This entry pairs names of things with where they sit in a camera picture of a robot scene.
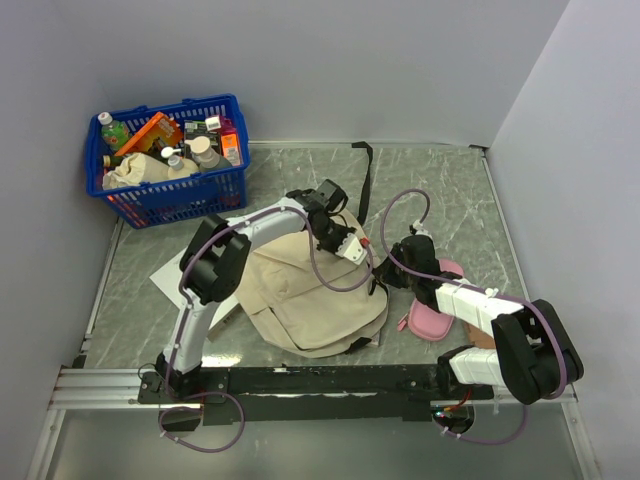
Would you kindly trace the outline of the cream canvas backpack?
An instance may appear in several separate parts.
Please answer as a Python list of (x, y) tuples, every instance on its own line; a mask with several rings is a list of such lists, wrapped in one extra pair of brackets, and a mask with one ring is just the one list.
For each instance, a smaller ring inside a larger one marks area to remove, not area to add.
[[(334, 217), (359, 238), (370, 187), (366, 179), (356, 215), (345, 205)], [(369, 345), (387, 320), (389, 294), (373, 276), (378, 263), (370, 245), (361, 265), (323, 250), (311, 258), (308, 234), (299, 231), (251, 251), (235, 296), (267, 343), (308, 358), (349, 353)]]

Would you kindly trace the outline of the brown leather wallet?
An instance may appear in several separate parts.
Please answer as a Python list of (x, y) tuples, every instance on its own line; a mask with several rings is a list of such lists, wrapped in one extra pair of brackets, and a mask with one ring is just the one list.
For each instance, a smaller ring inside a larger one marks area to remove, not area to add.
[(463, 322), (462, 325), (467, 333), (469, 342), (473, 346), (481, 349), (491, 349), (491, 350), (496, 349), (495, 341), (489, 334), (486, 334), (479, 328), (473, 325), (470, 325), (466, 322)]

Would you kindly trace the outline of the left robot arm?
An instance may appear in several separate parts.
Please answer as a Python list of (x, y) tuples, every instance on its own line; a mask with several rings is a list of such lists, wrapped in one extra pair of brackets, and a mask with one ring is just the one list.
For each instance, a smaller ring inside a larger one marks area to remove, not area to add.
[(253, 214), (203, 221), (180, 261), (178, 291), (184, 302), (170, 340), (155, 364), (162, 390), (174, 401), (192, 398), (198, 387), (204, 340), (214, 313), (241, 283), (249, 254), (284, 235), (305, 231), (310, 257), (324, 250), (360, 265), (367, 258), (356, 229), (334, 221), (347, 203), (335, 182), (293, 190)]

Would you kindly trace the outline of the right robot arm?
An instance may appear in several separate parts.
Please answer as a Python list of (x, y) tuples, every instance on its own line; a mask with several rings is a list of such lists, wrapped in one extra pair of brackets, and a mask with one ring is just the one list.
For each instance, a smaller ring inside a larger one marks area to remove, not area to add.
[(429, 341), (443, 339), (458, 319), (489, 336), (493, 345), (457, 347), (438, 359), (436, 384), (448, 398), (471, 385), (503, 387), (524, 405), (552, 399), (584, 375), (583, 362), (555, 308), (482, 289), (462, 269), (439, 260), (427, 234), (412, 234), (384, 248), (386, 258), (374, 271), (388, 286), (414, 295), (407, 325)]

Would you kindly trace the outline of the pink pencil case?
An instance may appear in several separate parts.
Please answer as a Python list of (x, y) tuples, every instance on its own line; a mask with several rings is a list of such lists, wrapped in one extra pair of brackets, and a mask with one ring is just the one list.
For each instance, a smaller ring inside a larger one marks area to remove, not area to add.
[[(449, 272), (460, 277), (464, 276), (463, 268), (452, 260), (441, 259), (436, 263), (439, 264), (443, 273)], [(408, 265), (411, 268), (417, 267), (415, 269), (421, 273), (426, 273), (426, 267), (418, 266), (419, 263), (415, 261)], [(417, 337), (435, 342), (446, 337), (453, 320), (453, 316), (439, 311), (435, 300), (431, 304), (423, 304), (418, 299), (414, 299), (408, 313), (399, 320), (397, 330), (400, 332), (408, 328)]]

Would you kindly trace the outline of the floral cover book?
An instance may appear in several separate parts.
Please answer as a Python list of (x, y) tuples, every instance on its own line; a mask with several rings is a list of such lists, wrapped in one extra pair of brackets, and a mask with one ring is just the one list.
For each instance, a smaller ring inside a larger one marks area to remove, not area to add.
[(380, 344), (381, 331), (376, 332), (370, 339), (370, 347), (378, 347)]

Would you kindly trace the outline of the pink orange carton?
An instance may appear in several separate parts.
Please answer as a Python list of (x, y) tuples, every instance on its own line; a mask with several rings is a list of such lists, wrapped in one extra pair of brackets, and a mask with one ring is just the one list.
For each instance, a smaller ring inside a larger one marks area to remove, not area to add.
[(232, 166), (243, 164), (239, 137), (236, 128), (230, 119), (221, 118), (221, 128), (219, 129), (221, 154), (231, 163)]

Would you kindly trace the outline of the grey pump bottle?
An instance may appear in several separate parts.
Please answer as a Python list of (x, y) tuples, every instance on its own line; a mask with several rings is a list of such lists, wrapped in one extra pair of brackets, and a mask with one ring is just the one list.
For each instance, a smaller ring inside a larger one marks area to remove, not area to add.
[(229, 160), (217, 153), (212, 146), (211, 140), (206, 136), (198, 136), (194, 139), (186, 140), (192, 159), (198, 164), (201, 173), (231, 168)]

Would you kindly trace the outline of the white book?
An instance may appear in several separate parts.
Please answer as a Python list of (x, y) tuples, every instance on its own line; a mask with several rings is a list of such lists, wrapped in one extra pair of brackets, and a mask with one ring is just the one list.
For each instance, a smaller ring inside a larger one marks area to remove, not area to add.
[[(182, 276), (179, 263), (184, 250), (179, 251), (171, 260), (153, 273), (149, 279), (154, 285), (178, 308), (185, 303), (184, 297), (179, 293), (179, 281)], [(234, 295), (224, 300), (216, 310), (211, 320), (207, 338), (210, 342), (217, 333), (228, 323), (231, 315), (240, 307), (239, 301)]]

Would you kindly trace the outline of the cream lotion bottle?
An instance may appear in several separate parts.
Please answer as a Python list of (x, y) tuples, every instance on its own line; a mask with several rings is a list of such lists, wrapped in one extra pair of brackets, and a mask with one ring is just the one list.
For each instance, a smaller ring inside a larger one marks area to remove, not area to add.
[(189, 178), (200, 173), (199, 166), (193, 160), (183, 156), (182, 151), (178, 148), (164, 147), (161, 150), (161, 156), (167, 161), (167, 178), (169, 180)]

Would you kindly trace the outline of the black product box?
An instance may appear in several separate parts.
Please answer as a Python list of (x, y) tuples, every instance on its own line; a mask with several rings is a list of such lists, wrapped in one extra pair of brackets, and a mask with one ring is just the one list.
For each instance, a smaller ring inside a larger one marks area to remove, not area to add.
[(220, 153), (220, 135), (217, 131), (209, 130), (206, 123), (201, 120), (186, 120), (183, 128), (184, 142), (204, 136), (211, 141), (212, 148)]

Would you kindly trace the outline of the orange snack box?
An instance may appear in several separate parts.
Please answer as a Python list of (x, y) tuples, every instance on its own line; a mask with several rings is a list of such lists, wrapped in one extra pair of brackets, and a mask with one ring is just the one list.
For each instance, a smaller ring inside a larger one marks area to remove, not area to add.
[(163, 112), (157, 112), (116, 153), (124, 156), (176, 147), (183, 140), (179, 124)]

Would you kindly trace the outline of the beige cloth pouch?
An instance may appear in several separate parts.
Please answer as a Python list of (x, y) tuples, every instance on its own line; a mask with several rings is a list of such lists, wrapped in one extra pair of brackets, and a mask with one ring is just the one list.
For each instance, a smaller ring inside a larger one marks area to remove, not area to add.
[(114, 190), (168, 180), (166, 164), (144, 153), (135, 153), (125, 157), (118, 166), (103, 176), (102, 188)]

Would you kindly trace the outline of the green soda bottle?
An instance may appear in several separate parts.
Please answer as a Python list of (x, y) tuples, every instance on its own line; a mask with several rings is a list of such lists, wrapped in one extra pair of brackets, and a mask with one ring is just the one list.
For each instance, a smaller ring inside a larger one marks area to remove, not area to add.
[(112, 152), (120, 150), (131, 138), (131, 133), (127, 125), (115, 120), (109, 112), (102, 112), (98, 115), (101, 125), (101, 136)]

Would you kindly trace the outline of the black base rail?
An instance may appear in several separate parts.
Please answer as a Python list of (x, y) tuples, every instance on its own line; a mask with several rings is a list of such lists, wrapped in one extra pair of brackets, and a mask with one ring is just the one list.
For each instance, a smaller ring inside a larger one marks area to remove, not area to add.
[(205, 426), (242, 419), (298, 421), (400, 418), (429, 421), (438, 404), (491, 400), (490, 386), (458, 384), (434, 364), (203, 368), (168, 395), (160, 375), (143, 374), (142, 405), (195, 407)]

